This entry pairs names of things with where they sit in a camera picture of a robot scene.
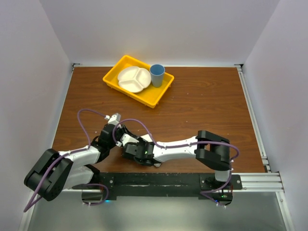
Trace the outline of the white cloth napkin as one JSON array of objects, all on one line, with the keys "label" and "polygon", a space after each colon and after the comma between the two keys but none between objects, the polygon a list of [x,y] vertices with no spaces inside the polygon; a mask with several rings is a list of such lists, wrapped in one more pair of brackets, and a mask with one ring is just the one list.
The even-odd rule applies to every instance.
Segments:
[{"label": "white cloth napkin", "polygon": [[[152,140],[152,138],[150,137],[150,135],[143,135],[143,136],[141,136],[141,138],[143,139],[143,140],[145,140],[145,141],[148,141],[148,142],[152,142],[153,140]],[[153,166],[155,166],[155,167],[160,167],[161,166],[161,162],[155,162],[155,163],[153,163]]]}]

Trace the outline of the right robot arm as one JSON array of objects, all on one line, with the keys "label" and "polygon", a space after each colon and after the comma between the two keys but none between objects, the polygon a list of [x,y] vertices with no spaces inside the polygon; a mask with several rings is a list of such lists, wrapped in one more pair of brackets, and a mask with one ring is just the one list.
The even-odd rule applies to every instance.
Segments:
[{"label": "right robot arm", "polygon": [[175,159],[195,158],[215,171],[214,183],[220,189],[231,184],[230,141],[208,131],[198,131],[197,136],[181,141],[154,143],[149,135],[134,138],[124,134],[120,139],[122,156],[143,166],[159,167]]}]

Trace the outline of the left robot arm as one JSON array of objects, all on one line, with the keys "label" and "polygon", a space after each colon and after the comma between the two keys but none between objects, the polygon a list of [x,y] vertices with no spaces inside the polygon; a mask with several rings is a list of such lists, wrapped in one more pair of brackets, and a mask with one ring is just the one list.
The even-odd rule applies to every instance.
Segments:
[{"label": "left robot arm", "polygon": [[55,199],[63,189],[74,186],[96,188],[101,182],[100,171],[93,164],[103,161],[117,143],[124,144],[130,138],[138,140],[124,125],[112,135],[114,127],[106,124],[90,146],[61,152],[47,149],[26,175],[24,185],[47,201]]}]

